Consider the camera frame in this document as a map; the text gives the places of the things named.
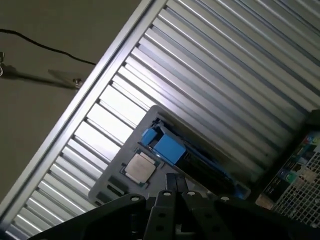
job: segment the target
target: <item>black cable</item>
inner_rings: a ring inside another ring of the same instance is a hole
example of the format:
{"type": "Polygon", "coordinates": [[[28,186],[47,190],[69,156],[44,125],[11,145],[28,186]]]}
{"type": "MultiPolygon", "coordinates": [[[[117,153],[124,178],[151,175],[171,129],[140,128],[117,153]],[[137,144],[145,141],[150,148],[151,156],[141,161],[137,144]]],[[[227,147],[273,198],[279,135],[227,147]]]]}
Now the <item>black cable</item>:
{"type": "Polygon", "coordinates": [[[28,37],[26,37],[25,35],[23,35],[22,33],[20,32],[17,32],[17,31],[13,31],[13,30],[8,30],[8,29],[3,29],[3,28],[0,28],[0,33],[5,33],[5,34],[12,34],[12,35],[16,35],[40,48],[43,48],[43,49],[46,49],[46,50],[49,50],[49,51],[52,51],[52,52],[55,52],[55,53],[58,53],[58,54],[63,54],[63,55],[66,55],[68,56],[69,58],[72,58],[74,60],[77,60],[79,62],[82,62],[82,63],[85,63],[85,64],[90,64],[90,65],[96,65],[94,62],[91,62],[91,61],[87,61],[87,60],[83,60],[81,58],[78,58],[78,57],[75,57],[75,56],[72,56],[70,53],[67,53],[65,51],[61,51],[61,50],[58,50],[58,49],[55,49],[55,48],[52,48],[52,47],[48,47],[48,46],[45,46],[41,43],[38,43],[28,37]]]}

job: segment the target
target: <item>screw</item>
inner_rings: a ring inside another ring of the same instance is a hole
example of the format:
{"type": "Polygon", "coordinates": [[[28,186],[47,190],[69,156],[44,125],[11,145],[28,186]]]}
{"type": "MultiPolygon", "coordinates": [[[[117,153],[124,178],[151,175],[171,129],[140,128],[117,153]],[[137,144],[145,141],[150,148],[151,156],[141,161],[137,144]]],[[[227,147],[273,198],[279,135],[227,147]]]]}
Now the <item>screw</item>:
{"type": "Polygon", "coordinates": [[[138,201],[140,199],[140,197],[137,197],[137,196],[133,196],[132,198],[131,198],[131,201],[138,201]]]}
{"type": "Polygon", "coordinates": [[[220,199],[225,202],[230,200],[227,196],[222,196],[220,199]]]}

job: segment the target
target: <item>black component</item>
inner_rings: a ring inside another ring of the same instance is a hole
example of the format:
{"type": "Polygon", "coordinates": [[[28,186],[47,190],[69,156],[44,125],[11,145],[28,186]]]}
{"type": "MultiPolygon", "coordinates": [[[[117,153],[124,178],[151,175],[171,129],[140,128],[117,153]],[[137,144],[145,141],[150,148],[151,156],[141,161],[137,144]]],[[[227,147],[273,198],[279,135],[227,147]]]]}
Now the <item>black component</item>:
{"type": "Polygon", "coordinates": [[[217,195],[235,194],[234,182],[224,172],[215,169],[193,154],[187,153],[187,156],[178,160],[175,166],[217,195]]]}
{"type": "Polygon", "coordinates": [[[318,240],[319,236],[318,228],[236,197],[211,200],[195,191],[167,189],[156,199],[127,194],[29,239],[318,240]]]}
{"type": "Polygon", "coordinates": [[[111,199],[107,197],[105,194],[103,194],[101,191],[96,195],[96,198],[99,199],[104,204],[111,201],[111,199]]]}
{"type": "Polygon", "coordinates": [[[165,189],[178,193],[189,190],[186,179],[181,173],[167,173],[165,175],[165,189]]]}
{"type": "Polygon", "coordinates": [[[282,152],[273,166],[262,176],[255,186],[251,188],[251,194],[247,198],[248,201],[255,202],[259,195],[267,188],[269,183],[276,176],[278,171],[286,164],[292,153],[298,148],[300,143],[311,131],[320,131],[320,110],[313,110],[301,129],[297,132],[292,142],[282,152]]]}
{"type": "Polygon", "coordinates": [[[55,49],[55,48],[52,48],[52,47],[43,45],[43,44],[41,44],[41,43],[38,43],[38,42],[36,42],[36,41],[28,38],[27,36],[23,35],[23,34],[20,33],[20,32],[13,31],[13,30],[9,30],[9,29],[0,28],[0,33],[16,35],[16,36],[18,36],[18,37],[20,37],[20,38],[28,41],[29,43],[32,43],[32,44],[40,47],[40,48],[43,48],[43,49],[46,49],[46,50],[49,50],[49,51],[52,51],[52,52],[55,52],[55,53],[58,53],[58,54],[66,55],[66,56],[68,56],[69,58],[72,58],[72,59],[74,59],[74,60],[77,60],[77,61],[82,62],[82,63],[85,63],[85,64],[96,65],[94,62],[87,61],[87,60],[83,60],[83,59],[81,59],[81,58],[72,56],[72,55],[71,55],[70,53],[68,53],[68,52],[61,51],[61,50],[58,50],[58,49],[55,49]]]}

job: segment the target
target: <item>silver metal surface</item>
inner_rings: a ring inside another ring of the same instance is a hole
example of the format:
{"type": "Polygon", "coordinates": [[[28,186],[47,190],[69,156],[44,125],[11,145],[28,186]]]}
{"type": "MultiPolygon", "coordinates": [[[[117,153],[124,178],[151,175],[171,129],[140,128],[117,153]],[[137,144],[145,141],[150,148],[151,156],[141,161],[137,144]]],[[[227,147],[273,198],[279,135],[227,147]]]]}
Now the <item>silver metal surface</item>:
{"type": "Polygon", "coordinates": [[[143,0],[0,205],[26,239],[94,208],[88,192],[160,105],[255,182],[320,103],[320,7],[143,0]]]}

